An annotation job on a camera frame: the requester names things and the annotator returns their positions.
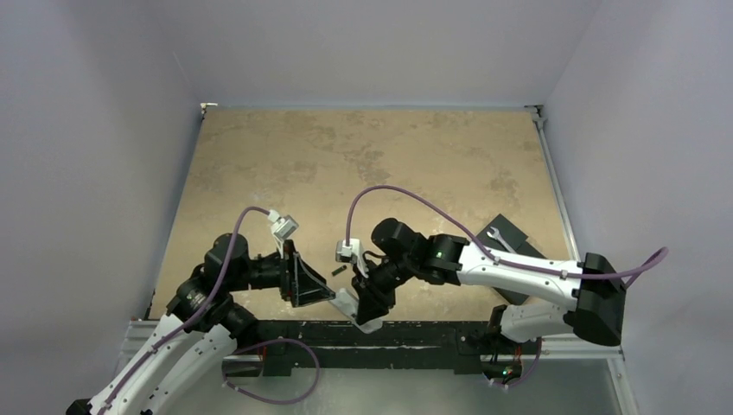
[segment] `beige speckled table surface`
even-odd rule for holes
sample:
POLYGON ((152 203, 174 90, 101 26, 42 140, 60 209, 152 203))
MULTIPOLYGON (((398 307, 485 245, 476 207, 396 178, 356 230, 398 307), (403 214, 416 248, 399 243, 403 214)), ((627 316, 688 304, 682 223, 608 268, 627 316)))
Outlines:
MULTIPOLYGON (((537 132, 527 112, 407 110, 212 110, 201 127, 175 217, 150 317, 158 318, 214 239, 231 232, 242 208, 290 214, 303 258, 335 291, 336 241, 363 188, 388 183, 416 192, 480 230, 504 214, 545 256, 569 257, 537 132)), ((423 234, 461 234, 419 202, 388 190, 361 199, 353 236, 367 242, 382 219, 396 217, 423 234)), ((240 229, 250 253, 274 251, 261 214, 240 229)), ((260 319, 343 319, 328 303, 292 309, 277 290, 235 298, 260 319)), ((480 286, 431 286, 411 280, 397 290, 393 320, 485 320, 502 298, 480 286)))

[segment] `white wall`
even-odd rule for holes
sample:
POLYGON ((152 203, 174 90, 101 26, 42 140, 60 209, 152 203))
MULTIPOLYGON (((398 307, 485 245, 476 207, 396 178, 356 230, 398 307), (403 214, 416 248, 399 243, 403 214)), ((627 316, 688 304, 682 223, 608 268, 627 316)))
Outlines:
POLYGON ((601 0, 157 0, 202 100, 544 101, 601 0))
POLYGON ((0 402, 63 413, 150 300, 197 100, 147 2, 0 2, 0 402))
POLYGON ((644 414, 730 413, 733 3, 605 1, 547 100, 583 250, 666 262, 628 293, 623 345, 644 414))

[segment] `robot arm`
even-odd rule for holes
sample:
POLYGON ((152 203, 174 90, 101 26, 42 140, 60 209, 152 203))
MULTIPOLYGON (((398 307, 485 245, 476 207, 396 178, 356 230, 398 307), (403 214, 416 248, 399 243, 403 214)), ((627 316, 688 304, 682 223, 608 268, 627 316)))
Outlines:
POLYGON ((395 289, 410 278, 418 278, 429 284, 504 288, 545 300, 540 304, 494 309, 496 332, 510 342, 571 332, 603 346, 621 343, 624 283, 563 277, 568 273, 613 272, 600 255, 590 253, 579 264, 491 252, 514 263, 557 270, 560 276, 524 271, 488 259, 465 238, 446 234, 425 238, 394 218, 383 220, 374 228, 372 242, 386 255, 379 265, 364 257, 362 244, 354 243, 354 239, 350 244, 342 241, 336 248, 338 260, 354 264, 352 286, 359 297, 354 321, 358 327, 374 324, 388 314, 395 305, 395 289))

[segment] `purple cable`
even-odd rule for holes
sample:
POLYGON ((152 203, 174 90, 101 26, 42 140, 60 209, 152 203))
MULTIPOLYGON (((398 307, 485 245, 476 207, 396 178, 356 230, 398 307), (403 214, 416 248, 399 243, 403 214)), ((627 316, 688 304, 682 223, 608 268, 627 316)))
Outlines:
MULTIPOLYGON (((168 333, 167 335, 161 337, 159 341, 157 341, 153 346, 151 347, 153 350, 157 351, 163 344, 168 342, 168 340, 175 337, 178 333, 181 333, 184 329, 187 329, 194 325, 199 318, 206 312, 207 307, 211 302, 214 300, 214 296, 216 296, 216 293, 219 292, 219 288, 221 287, 221 283, 224 281, 224 274, 226 274, 226 268, 229 266, 229 259, 232 257, 232 250, 234 249, 234 241, 237 238, 237 233, 239 232, 239 227, 242 225, 242 220, 245 218, 245 215, 250 213, 251 211, 260 212, 262 214, 270 214, 269 210, 262 209, 261 207, 256 206, 250 206, 246 207, 245 210, 242 211, 242 213, 239 215, 239 218, 237 219, 237 223, 234 224, 234 231, 232 232, 232 237, 229 239, 229 246, 226 248, 226 255, 224 256, 224 262, 221 265, 221 271, 219 272, 219 276, 216 278, 216 283, 214 283, 214 287, 211 289, 211 292, 209 293, 206 300, 204 300, 203 303, 201 303, 201 306, 199 309, 183 324, 178 326, 176 329, 168 333)), ((143 354, 143 357, 141 357, 139 360, 137 360, 132 367, 130 367, 130 370, 128 370, 122 379, 119 380, 117 385, 112 389, 112 393, 110 393, 110 396, 105 399, 105 406, 103 406, 101 409, 99 409, 99 412, 97 412, 97 415, 104 415, 105 412, 107 412, 107 407, 109 404, 112 403, 112 401, 117 397, 119 391, 122 390, 125 384, 130 380, 133 374, 152 356, 152 352, 145 352, 143 354)))
POLYGON ((248 348, 241 348, 239 350, 235 350, 233 354, 242 354, 244 352, 249 352, 250 350, 254 350, 255 348, 263 348, 265 346, 269 346, 271 344, 277 344, 277 343, 293 343, 297 344, 301 348, 304 348, 308 354, 310 354, 310 357, 313 358, 313 362, 316 364, 316 378, 313 379, 313 383, 310 385, 307 391, 303 393, 302 395, 298 396, 297 398, 293 399, 285 399, 285 400, 277 400, 277 399, 270 399, 265 398, 259 395, 256 395, 254 393, 248 392, 239 386, 234 385, 232 382, 229 381, 229 379, 226 378, 226 375, 224 374, 224 371, 221 371, 221 377, 224 379, 224 383, 231 387, 235 392, 239 392, 245 396, 249 396, 250 398, 256 399, 260 402, 265 402, 266 404, 273 404, 273 405, 292 405, 296 404, 310 396, 313 391, 315 391, 316 386, 318 385, 318 380, 321 377, 321 363, 318 361, 318 358, 316 357, 316 353, 313 351, 312 348, 309 348, 307 344, 300 342, 295 339, 275 339, 275 340, 268 340, 267 342, 261 342, 258 344, 255 344, 254 346, 250 346, 248 348))
POLYGON ((509 389, 519 386, 525 383, 527 379, 529 379, 529 376, 532 374, 532 372, 534 372, 534 369, 537 368, 540 354, 542 354, 542 337, 537 338, 537 353, 534 355, 534 360, 532 361, 532 364, 529 366, 526 372, 522 372, 522 375, 519 377, 519 379, 517 379, 517 381, 513 382, 511 385, 507 384, 509 389))
MULTIPOLYGON (((420 202, 422 202, 424 205, 428 206, 429 208, 433 209, 441 215, 445 220, 452 223, 453 225, 456 225, 459 229, 461 229, 468 237, 476 244, 476 247, 479 248, 481 252, 483 252, 484 255, 486 255, 489 259, 495 261, 495 256, 491 253, 491 251, 486 248, 481 241, 476 238, 476 235, 472 234, 471 231, 469 231, 468 228, 466 228, 464 225, 462 225, 458 220, 453 219, 449 214, 446 214, 441 208, 435 206, 434 204, 430 203, 429 201, 425 200, 423 197, 416 195, 412 193, 410 190, 405 190, 403 188, 398 188, 397 186, 391 186, 389 184, 379 184, 377 186, 372 186, 370 188, 365 188, 362 190, 356 197, 354 197, 354 201, 351 202, 351 207, 348 209, 348 216, 346 219, 346 245, 349 245, 350 237, 351 237, 351 220, 354 217, 354 209, 356 208, 356 203, 361 199, 361 196, 366 195, 367 193, 378 190, 381 188, 385 188, 388 190, 394 190, 396 192, 399 192, 403 195, 408 195, 413 199, 416 199, 420 202)), ((623 272, 615 272, 615 273, 609 273, 609 274, 578 274, 575 272, 568 272, 567 274, 563 275, 561 271, 555 271, 550 270, 547 268, 542 268, 540 266, 534 266, 534 265, 526 265, 526 264, 520 264, 513 261, 507 261, 505 259, 500 259, 498 264, 500 265, 506 265, 510 266, 512 268, 516 268, 519 270, 524 271, 532 271, 532 272, 540 272, 543 274, 548 275, 554 275, 556 277, 561 278, 581 278, 581 279, 618 279, 618 278, 625 278, 625 277, 631 277, 628 280, 627 286, 631 285, 643 272, 649 271, 652 268, 654 268, 656 265, 658 265, 662 259, 666 257, 666 255, 669 253, 669 249, 667 249, 666 246, 662 246, 657 252, 652 254, 649 259, 647 259, 646 262, 642 266, 638 266, 634 268, 633 270, 629 271, 623 271, 623 272)))

